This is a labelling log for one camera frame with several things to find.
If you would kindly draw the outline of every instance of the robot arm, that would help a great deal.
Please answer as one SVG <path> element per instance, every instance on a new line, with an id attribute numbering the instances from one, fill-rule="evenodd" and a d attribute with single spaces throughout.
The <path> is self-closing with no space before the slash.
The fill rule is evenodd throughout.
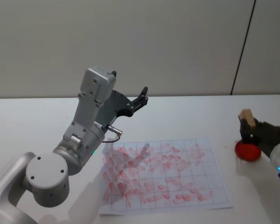
<path id="1" fill-rule="evenodd" d="M 255 126 L 251 126 L 248 119 L 240 119 L 242 142 L 259 146 L 260 150 L 270 158 L 280 178 L 280 126 L 259 122 L 253 117 L 252 119 Z"/>
<path id="2" fill-rule="evenodd" d="M 0 223 L 36 224 L 16 208 L 25 190 L 44 207 L 60 205 L 70 191 L 69 175 L 77 174 L 103 142 L 110 130 L 120 138 L 122 131 L 112 124 L 119 116 L 131 117 L 147 104 L 147 87 L 133 101 L 114 91 L 116 72 L 94 67 L 85 72 L 73 121 L 52 153 L 27 153 L 0 178 Z"/>

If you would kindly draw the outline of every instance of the cable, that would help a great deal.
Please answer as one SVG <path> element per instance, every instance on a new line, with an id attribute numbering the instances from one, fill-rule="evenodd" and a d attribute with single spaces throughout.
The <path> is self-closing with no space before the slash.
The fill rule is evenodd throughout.
<path id="1" fill-rule="evenodd" d="M 243 56 L 243 53 L 244 53 L 244 49 L 245 49 L 245 45 L 246 45 L 246 40 L 247 40 L 248 32 L 249 32 L 249 29 L 250 29 L 250 24 L 251 24 L 253 12 L 254 12 L 255 4 L 256 4 L 256 0 L 254 0 L 254 3 L 253 3 L 253 7 L 252 7 L 249 23 L 248 23 L 248 28 L 247 28 L 245 39 L 244 39 L 244 44 L 243 44 L 243 47 L 242 47 L 241 55 L 239 57 L 238 67 L 237 67 L 237 71 L 235 72 L 235 77 L 234 77 L 234 80 L 233 80 L 233 84 L 232 84 L 230 95 L 232 95 L 232 93 L 233 93 L 234 84 L 235 84 L 235 81 L 237 80 L 238 69 L 239 69 L 239 66 L 240 66 L 241 61 L 242 61 L 242 56 Z"/>
<path id="2" fill-rule="evenodd" d="M 112 141 L 102 141 L 103 143 L 113 143 L 113 142 L 116 142 L 116 141 L 118 141 L 119 139 L 120 139 L 120 136 L 118 136 L 117 135 L 117 139 L 115 139 L 115 140 L 112 140 Z"/>

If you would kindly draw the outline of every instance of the black bracket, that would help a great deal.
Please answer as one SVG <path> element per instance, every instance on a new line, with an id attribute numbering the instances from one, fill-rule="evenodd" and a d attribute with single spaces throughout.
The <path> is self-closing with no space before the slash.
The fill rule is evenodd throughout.
<path id="1" fill-rule="evenodd" d="M 139 96 L 133 101 L 129 100 L 122 93 L 113 90 L 111 96 L 100 107 L 95 121 L 102 125 L 102 130 L 106 133 L 108 126 L 112 125 L 116 118 L 120 116 L 131 117 L 147 104 L 147 90 L 148 88 L 145 86 Z"/>

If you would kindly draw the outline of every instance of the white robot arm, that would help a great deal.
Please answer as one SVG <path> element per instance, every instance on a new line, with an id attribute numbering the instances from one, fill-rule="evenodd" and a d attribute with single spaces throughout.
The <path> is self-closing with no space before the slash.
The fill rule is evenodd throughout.
<path id="1" fill-rule="evenodd" d="M 0 177 L 0 224 L 36 224 L 37 222 L 16 205 L 25 192 L 30 191 L 37 203 L 44 207 L 60 205 L 70 191 L 69 175 L 77 174 L 93 152 L 103 142 L 119 116 L 131 117 L 147 104 L 147 87 L 133 101 L 113 90 L 116 72 L 99 67 L 85 72 L 79 103 L 73 121 L 63 139 L 52 153 L 36 156 L 26 153 Z"/>

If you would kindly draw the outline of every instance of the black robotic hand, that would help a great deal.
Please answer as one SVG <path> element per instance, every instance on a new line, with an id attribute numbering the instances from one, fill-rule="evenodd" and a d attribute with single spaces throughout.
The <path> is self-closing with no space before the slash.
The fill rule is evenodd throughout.
<path id="1" fill-rule="evenodd" d="M 274 147 L 280 144 L 280 126 L 274 126 L 267 122 L 259 122 L 254 118 L 255 127 L 251 127 L 247 120 L 241 119 L 240 133 L 243 143 L 252 143 L 259 146 L 268 157 Z"/>

